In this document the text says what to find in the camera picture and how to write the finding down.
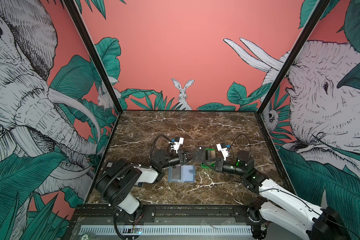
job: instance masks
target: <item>elephant tusk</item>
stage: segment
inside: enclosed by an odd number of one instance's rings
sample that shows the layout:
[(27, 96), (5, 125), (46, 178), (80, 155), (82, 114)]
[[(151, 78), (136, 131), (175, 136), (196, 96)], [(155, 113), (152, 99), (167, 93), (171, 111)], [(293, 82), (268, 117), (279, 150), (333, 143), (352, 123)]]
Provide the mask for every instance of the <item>elephant tusk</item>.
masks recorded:
[(25, 151), (28, 156), (36, 157), (44, 154), (43, 151), (41, 151), (41, 149), (37, 146), (36, 142), (33, 140), (33, 137), (29, 132), (28, 127), (15, 127), (10, 132), (14, 140), (19, 144), (19, 146)]
[(72, 171), (58, 166), (55, 170), (51, 172), (50, 176), (59, 180), (71, 180), (87, 174), (90, 169), (91, 167), (87, 167), (86, 169), (81, 171)]
[(48, 99), (52, 103), (65, 104), (69, 107), (75, 108), (75, 109), (81, 111), (82, 113), (84, 113), (86, 116), (88, 116), (88, 118), (95, 124), (96, 130), (97, 130), (97, 135), (98, 135), (97, 142), (99, 142), (99, 138), (101, 135), (99, 123), (97, 122), (93, 113), (88, 108), (86, 108), (83, 104), (79, 103), (77, 100), (75, 100), (65, 94), (62, 94), (53, 88), (49, 88), (49, 90), (48, 90)]

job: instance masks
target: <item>black metal frame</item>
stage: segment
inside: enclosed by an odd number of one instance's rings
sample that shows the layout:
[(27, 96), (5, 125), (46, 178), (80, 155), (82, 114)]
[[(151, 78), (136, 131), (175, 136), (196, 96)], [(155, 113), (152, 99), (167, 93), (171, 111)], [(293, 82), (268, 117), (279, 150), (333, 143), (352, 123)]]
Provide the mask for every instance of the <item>black metal frame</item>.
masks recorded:
[(123, 109), (119, 103), (119, 100), (116, 97), (113, 86), (110, 84), (107, 72), (104, 69), (103, 63), (99, 58), (99, 55), (97, 54), (96, 47), (93, 44), (91, 36), (89, 35), (87, 28), (81, 18), (80, 12), (76, 8), (74, 0), (64, 0), (64, 3), (67, 7), (69, 14), (71, 15), (72, 21), (75, 23), (75, 26), (81, 36), (81, 39), (84, 42), (84, 45), (87, 48), (87, 51), (89, 52), (89, 56), (91, 57), (93, 64), (96, 66), (96, 69), (99, 72), (101, 80), (106, 86), (106, 89), (108, 90), (108, 93), (110, 94), (110, 97), (115, 104), (117, 112), (121, 114), (123, 112)]
[(257, 112), (262, 114), (331, 0), (319, 0)]
[[(184, 218), (184, 217), (208, 217), (208, 218), (228, 218), (234, 217), (238, 223), (246, 223), (247, 225), (260, 225), (265, 222), (254, 223), (248, 218), (247, 209), (248, 205), (202, 205), (202, 204), (189, 204), (189, 205), (169, 205), (169, 204), (143, 204), (143, 211), (154, 213), (146, 220), (139, 222), (154, 222), (155, 219), (161, 217), (171, 218)], [(69, 240), (76, 226), (79, 217), (113, 217), (115, 213), (114, 207), (109, 207), (107, 204), (85, 204), (78, 205), (68, 228), (62, 240)], [(123, 220), (122, 216), (117, 216), (119, 222), (130, 223), (126, 218)]]

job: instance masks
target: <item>black cable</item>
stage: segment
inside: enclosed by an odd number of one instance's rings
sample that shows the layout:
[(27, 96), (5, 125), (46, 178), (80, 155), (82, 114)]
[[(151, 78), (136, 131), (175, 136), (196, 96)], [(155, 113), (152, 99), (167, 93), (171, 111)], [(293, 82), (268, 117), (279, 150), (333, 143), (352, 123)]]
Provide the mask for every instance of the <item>black cable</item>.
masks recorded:
[(138, 238), (140, 235), (133, 235), (129, 237), (124, 237), (123, 235), (121, 235), (121, 233), (119, 232), (119, 229), (117, 228), (117, 223), (116, 223), (116, 213), (117, 213), (118, 209), (115, 209), (115, 212), (113, 213), (113, 226), (115, 228), (116, 234), (119, 236), (119, 238), (121, 238), (122, 240), (128, 240), (128, 239), (136, 239)]
[(173, 145), (173, 143), (171, 142), (171, 140), (170, 140), (167, 136), (165, 136), (165, 135), (163, 135), (163, 134), (159, 134), (159, 135), (154, 139), (154, 142), (153, 142), (152, 147), (151, 147), (151, 151), (149, 152), (149, 159), (152, 159), (152, 155), (153, 155), (153, 153), (154, 153), (155, 144), (156, 144), (157, 140), (158, 140), (160, 137), (164, 137), (165, 139), (168, 140), (169, 144), (168, 144), (168, 147), (167, 147), (167, 152), (168, 152), (168, 154), (171, 154), (171, 155), (173, 154), (173, 149), (169, 150), (169, 147), (171, 146), (171, 144)]
[[(277, 190), (277, 191), (279, 191), (279, 192), (282, 192), (282, 193), (288, 194), (288, 195), (290, 195), (290, 196), (292, 196), (292, 197), (295, 197), (295, 198), (299, 199), (300, 201), (302, 201), (309, 209), (312, 210), (312, 212), (314, 212), (315, 214), (321, 216), (321, 214), (317, 213), (314, 209), (312, 209), (311, 207), (309, 207), (309, 206), (308, 206), (302, 199), (300, 199), (298, 196), (295, 196), (295, 195), (290, 194), (290, 193), (288, 193), (288, 192), (284, 192), (284, 191), (282, 191), (282, 190), (280, 190), (280, 189), (270, 188), (270, 189), (266, 189), (266, 190), (263, 190), (263, 191), (259, 191), (259, 193), (261, 193), (261, 192), (266, 192), (266, 191), (269, 191), (269, 190)], [(325, 220), (327, 220), (327, 221), (330, 221), (330, 222), (332, 222), (332, 223), (335, 223), (334, 221), (329, 220), (328, 218), (325, 218), (325, 217), (323, 217), (323, 218), (324, 218)], [(335, 223), (335, 224), (338, 225), (338, 226), (340, 226), (340, 227), (342, 227), (342, 228), (347, 229), (348, 231), (350, 231), (351, 233), (353, 233), (353, 234), (360, 240), (359, 235), (357, 235), (354, 231), (352, 231), (352, 230), (350, 230), (349, 228), (347, 228), (346, 226), (340, 225), (340, 224), (338, 224), (338, 223)]]
[(241, 135), (243, 135), (243, 136), (245, 136), (245, 137), (247, 138), (248, 144), (250, 145), (250, 153), (248, 154), (248, 158), (250, 158), (250, 155), (251, 155), (251, 142), (250, 142), (250, 139), (249, 139), (245, 134), (242, 134), (242, 133), (235, 137), (235, 139), (233, 140), (230, 148), (228, 149), (228, 153), (229, 153), (229, 155), (231, 155), (231, 149), (232, 149), (233, 143), (234, 143), (234, 142), (236, 141), (236, 139), (237, 139), (238, 137), (240, 137)]

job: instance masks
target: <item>brown marble surface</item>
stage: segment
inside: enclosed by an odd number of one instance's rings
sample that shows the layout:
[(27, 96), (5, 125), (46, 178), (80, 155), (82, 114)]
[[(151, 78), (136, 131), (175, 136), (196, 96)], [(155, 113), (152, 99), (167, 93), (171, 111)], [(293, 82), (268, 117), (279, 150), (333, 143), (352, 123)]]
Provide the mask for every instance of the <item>brown marble surface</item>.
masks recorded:
[[(180, 149), (195, 151), (196, 146), (216, 148), (216, 143), (231, 144), (240, 133), (251, 140), (251, 156), (255, 167), (267, 174), (275, 182), (283, 185), (269, 150), (264, 142), (257, 120), (253, 113), (214, 113), (214, 112), (155, 112), (125, 111), (121, 114), (111, 147), (106, 160), (101, 166), (100, 174), (109, 160), (126, 158), (133, 163), (149, 165), (149, 151), (158, 134), (167, 135), (170, 139), (184, 137)], [(160, 138), (158, 147), (165, 149), (168, 143)], [(232, 152), (249, 150), (244, 136), (237, 138)], [(134, 187), (131, 193), (143, 204), (249, 204), (256, 194), (247, 190), (237, 177), (203, 169), (194, 164), (195, 182), (168, 182), (166, 175), (157, 184), (144, 184)], [(102, 204), (99, 192), (90, 193), (90, 204)]]

